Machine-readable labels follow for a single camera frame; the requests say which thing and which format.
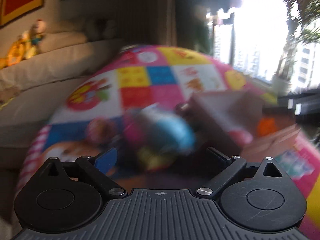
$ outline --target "wall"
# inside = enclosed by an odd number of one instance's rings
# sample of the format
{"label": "wall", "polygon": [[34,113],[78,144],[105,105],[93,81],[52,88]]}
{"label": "wall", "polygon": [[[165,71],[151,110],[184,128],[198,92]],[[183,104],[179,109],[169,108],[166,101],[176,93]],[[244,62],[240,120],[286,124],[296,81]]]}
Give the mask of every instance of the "wall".
{"label": "wall", "polygon": [[156,0],[45,0],[44,7],[0,29],[0,57],[38,18],[48,23],[79,15],[104,15],[117,21],[118,35],[128,42],[156,43]]}

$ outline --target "orange object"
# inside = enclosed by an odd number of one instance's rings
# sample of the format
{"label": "orange object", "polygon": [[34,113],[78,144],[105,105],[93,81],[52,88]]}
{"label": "orange object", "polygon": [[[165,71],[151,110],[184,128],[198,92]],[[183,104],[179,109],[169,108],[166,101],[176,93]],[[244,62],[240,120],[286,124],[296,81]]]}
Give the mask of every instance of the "orange object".
{"label": "orange object", "polygon": [[276,126],[276,120],[272,117],[262,117],[258,123],[257,135],[259,137],[277,132],[279,129]]}

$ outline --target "sky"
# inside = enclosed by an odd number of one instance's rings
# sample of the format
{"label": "sky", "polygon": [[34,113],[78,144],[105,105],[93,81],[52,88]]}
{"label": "sky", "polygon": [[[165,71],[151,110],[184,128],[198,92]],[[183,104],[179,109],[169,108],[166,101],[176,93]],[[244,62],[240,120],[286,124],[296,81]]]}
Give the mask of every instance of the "sky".
{"label": "sky", "polygon": [[271,80],[287,37],[286,6],[283,0],[244,0],[236,9],[236,46],[260,48],[260,69],[268,69]]}

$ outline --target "brown box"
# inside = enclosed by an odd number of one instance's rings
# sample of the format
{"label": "brown box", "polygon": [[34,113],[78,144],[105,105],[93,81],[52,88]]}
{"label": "brown box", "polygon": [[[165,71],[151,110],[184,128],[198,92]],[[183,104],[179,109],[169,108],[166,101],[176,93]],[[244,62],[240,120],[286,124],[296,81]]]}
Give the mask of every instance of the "brown box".
{"label": "brown box", "polygon": [[[275,157],[290,149],[300,130],[294,116],[272,115],[279,131],[259,138],[257,125],[266,103],[248,91],[196,93],[189,104],[212,147],[227,156],[240,155],[248,162],[261,162],[267,156]],[[243,148],[238,146],[227,134],[234,129],[247,130],[253,135],[253,141]]]}

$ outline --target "palm tree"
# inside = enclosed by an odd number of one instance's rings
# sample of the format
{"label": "palm tree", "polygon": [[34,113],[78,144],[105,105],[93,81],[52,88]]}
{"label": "palm tree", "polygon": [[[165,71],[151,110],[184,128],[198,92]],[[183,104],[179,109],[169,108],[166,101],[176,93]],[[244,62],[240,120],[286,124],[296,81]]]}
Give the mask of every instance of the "palm tree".
{"label": "palm tree", "polygon": [[297,44],[320,42],[320,28],[312,28],[311,24],[320,18],[320,0],[284,0],[284,2],[287,6],[288,36],[276,75],[289,82],[293,73]]}

